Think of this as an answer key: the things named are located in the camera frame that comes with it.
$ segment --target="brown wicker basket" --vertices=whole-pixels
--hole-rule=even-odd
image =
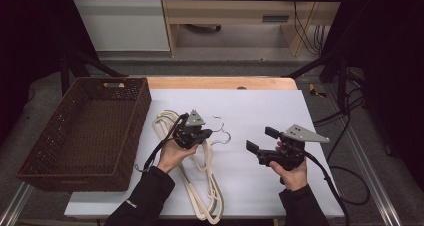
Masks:
[[[146,78],[77,78],[16,177],[49,192],[126,191],[151,101]]]

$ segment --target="person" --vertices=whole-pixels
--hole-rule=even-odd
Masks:
[[[163,209],[166,199],[174,189],[175,182],[168,173],[177,167],[185,157],[196,153],[198,145],[183,149],[173,140],[161,149],[157,166],[152,166],[141,177],[130,197],[124,201],[106,220],[105,226],[153,226]],[[281,150],[281,142],[276,150]],[[286,226],[329,225],[307,183],[306,161],[292,171],[284,170],[278,163],[270,167],[281,176],[286,189],[280,194],[286,209]]]

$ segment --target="black sleeve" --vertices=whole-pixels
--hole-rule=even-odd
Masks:
[[[280,199],[286,209],[285,226],[328,226],[328,220],[309,187],[280,193]]]
[[[155,225],[174,186],[168,174],[151,167],[141,177],[131,196],[108,217],[105,226]]]

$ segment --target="floor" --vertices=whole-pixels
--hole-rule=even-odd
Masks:
[[[127,74],[137,75],[228,75],[228,76],[283,76],[297,70],[314,60],[317,55],[302,50],[298,57],[291,57],[287,45],[282,39],[278,26],[223,26],[221,31],[209,28],[185,26],[181,29],[178,48],[174,57],[154,53],[122,53],[104,54],[103,62],[111,68]],[[95,68],[90,68],[93,75],[101,75]],[[318,67],[296,79],[298,88],[302,90],[312,120],[317,122],[335,112],[331,95],[335,84],[322,85],[318,75],[322,67]],[[4,212],[14,197],[21,182],[15,174],[23,162],[25,155],[42,131],[49,115],[60,102],[60,75],[52,74],[40,79],[31,86],[31,95],[22,116],[14,126],[12,133],[0,147],[0,210]],[[311,94],[310,85],[315,86],[317,93]],[[355,88],[348,83],[348,89]],[[362,102],[360,93],[352,93],[352,101]],[[351,112],[350,129],[341,138],[337,149],[331,156],[329,164],[336,184],[346,201],[350,215],[350,225],[424,225],[424,196],[409,175],[399,158],[388,156],[384,147],[384,139],[373,123],[366,107],[357,107]],[[319,126],[316,131],[330,138],[338,138],[342,133],[343,120],[336,120]],[[373,192],[367,199],[367,190],[363,182],[354,174],[338,167],[349,169],[366,178],[355,150],[359,148],[372,165],[377,176],[377,183],[383,186],[383,192]],[[331,146],[323,146],[324,153],[329,155]],[[381,193],[388,201],[382,199]],[[75,220],[63,216],[68,193],[45,193],[33,189],[18,219],[18,225],[95,225],[93,220]],[[394,217],[384,215],[384,210],[392,210]],[[331,225],[345,224],[344,219],[334,219]]]

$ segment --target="wooden cabinet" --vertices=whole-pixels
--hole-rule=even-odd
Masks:
[[[338,6],[339,3],[298,2],[296,11],[308,29],[311,25],[331,25]],[[289,44],[292,56],[297,56],[302,46],[294,28],[294,2],[166,0],[163,7],[173,54],[181,24],[280,24],[285,37],[282,40]]]

